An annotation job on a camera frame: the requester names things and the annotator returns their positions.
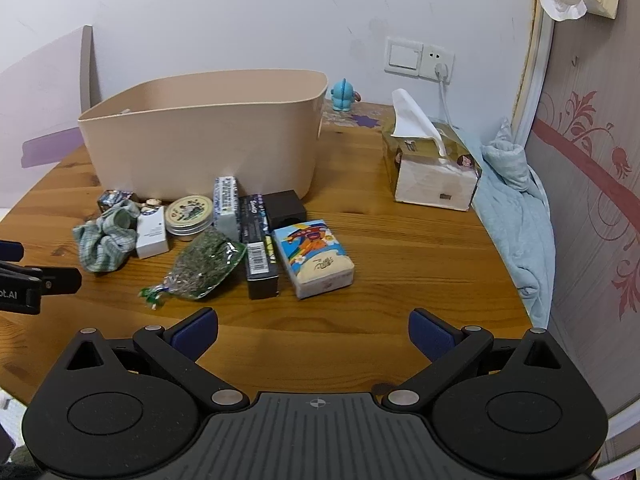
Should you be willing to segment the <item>small white box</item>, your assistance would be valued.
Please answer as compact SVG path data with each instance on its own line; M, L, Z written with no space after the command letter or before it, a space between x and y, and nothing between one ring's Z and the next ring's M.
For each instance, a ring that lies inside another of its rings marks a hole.
M137 218L136 253L139 259L155 257L168 252L164 207L143 211Z

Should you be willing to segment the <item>white wall switch socket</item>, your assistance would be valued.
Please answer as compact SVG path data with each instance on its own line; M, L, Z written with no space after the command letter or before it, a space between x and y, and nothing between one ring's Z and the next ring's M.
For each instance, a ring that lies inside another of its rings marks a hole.
M420 41L387 37L383 66L389 74L449 84L454 71L454 52L426 46Z

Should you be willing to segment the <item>beige plastic storage bin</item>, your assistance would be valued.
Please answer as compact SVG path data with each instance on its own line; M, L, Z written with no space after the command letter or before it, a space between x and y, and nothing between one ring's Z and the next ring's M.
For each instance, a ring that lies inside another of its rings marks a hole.
M329 81L315 70L216 70L137 84L78 118L104 188L176 200L218 177L305 196Z

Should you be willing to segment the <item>small black cube box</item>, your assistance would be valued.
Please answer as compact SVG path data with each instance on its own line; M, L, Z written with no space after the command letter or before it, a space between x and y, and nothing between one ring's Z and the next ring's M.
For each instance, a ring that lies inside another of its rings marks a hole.
M307 211L294 190L262 196L270 231L305 222Z

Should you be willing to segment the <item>bag of dried herbs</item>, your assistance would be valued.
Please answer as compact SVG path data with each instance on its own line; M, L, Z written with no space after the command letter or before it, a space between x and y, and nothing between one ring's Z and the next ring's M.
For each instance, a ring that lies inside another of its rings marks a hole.
M227 278L245 253L245 244L209 226L180 252L163 281L142 288L139 296L152 309L161 307L166 297L201 300Z

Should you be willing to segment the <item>colourful pocket tissue pack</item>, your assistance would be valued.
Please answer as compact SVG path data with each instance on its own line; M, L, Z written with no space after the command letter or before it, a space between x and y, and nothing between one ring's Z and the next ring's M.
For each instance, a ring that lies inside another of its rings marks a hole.
M284 226L272 232L298 299L350 286L355 265L324 220Z

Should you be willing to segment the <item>gold tissue box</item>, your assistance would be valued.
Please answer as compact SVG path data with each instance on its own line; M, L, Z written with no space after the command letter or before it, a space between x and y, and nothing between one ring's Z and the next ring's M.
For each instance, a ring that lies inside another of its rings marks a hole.
M392 93L394 122L382 131L383 162L399 203L470 209L480 165L446 122L428 118L404 89Z

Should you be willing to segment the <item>long black barcode box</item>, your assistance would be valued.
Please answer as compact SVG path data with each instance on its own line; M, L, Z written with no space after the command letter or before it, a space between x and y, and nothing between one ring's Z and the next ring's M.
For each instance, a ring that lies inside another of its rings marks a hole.
M241 197L240 214L248 296L251 300L275 297L279 293L279 269L262 196Z

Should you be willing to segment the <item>blue white patterned box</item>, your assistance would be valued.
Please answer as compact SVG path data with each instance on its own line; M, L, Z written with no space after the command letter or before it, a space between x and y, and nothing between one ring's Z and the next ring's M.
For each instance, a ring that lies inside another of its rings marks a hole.
M240 206L235 177L216 177L213 192L214 226L229 237L240 240Z

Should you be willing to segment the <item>blue cartoon figurine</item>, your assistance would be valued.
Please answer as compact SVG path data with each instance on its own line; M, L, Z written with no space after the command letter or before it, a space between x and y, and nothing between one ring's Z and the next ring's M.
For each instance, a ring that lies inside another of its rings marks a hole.
M336 112L349 112L352 104L361 101L360 94L354 89L354 86L343 78L337 81L331 89L332 108Z

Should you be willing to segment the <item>round metal tin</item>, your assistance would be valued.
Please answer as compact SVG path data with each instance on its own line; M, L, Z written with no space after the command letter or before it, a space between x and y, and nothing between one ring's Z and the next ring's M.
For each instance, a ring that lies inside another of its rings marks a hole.
M191 236L207 229L214 221L213 201L203 195L179 198L165 208L165 226L175 236Z

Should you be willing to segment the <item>grey hair clip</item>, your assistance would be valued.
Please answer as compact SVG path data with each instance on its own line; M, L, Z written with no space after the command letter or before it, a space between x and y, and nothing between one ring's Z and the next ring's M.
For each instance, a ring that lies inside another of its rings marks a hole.
M157 210L160 206L163 205L163 202L158 198L148 198L144 203L141 204L141 211L151 211Z

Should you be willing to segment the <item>green checkered scrunchie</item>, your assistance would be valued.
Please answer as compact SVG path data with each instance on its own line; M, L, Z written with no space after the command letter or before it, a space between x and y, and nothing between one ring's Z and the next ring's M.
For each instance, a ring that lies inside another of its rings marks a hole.
M137 245L140 209L132 200L121 200L98 218L72 229L81 266L92 273L119 269Z

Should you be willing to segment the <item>small dark printed box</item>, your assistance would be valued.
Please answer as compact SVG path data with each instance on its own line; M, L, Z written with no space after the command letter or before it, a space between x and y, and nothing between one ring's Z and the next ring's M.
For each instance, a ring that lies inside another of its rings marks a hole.
M138 200L134 192L122 190L105 190L96 201L101 212L107 212L109 209L119 204L123 200Z

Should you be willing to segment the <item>light blue blanket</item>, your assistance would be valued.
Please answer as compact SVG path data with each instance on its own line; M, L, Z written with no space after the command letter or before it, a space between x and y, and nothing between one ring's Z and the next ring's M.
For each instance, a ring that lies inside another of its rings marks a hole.
M555 241L547 193L512 139L504 120L488 143L458 129L458 138L480 165L472 206L518 290L530 322L549 324L555 278Z

